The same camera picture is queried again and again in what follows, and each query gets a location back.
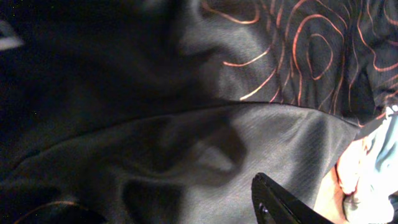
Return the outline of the black orange-patterned jersey shirt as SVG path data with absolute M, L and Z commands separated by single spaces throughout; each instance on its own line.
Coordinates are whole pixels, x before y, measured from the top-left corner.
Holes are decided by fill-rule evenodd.
M 2 1 L 2 223 L 255 223 L 309 207 L 397 103 L 396 1 Z

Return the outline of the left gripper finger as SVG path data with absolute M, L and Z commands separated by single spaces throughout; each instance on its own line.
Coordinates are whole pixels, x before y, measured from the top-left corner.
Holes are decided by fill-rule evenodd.
M 264 173 L 251 184 L 252 203 L 258 224 L 330 224 Z

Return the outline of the light blue t-shirt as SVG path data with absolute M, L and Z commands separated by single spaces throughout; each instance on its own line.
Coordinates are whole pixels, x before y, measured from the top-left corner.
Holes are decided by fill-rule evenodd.
M 343 200 L 350 223 L 389 223 L 396 210 L 390 196 L 397 192 L 397 106 L 386 108 L 382 123 L 366 140 L 356 190 Z

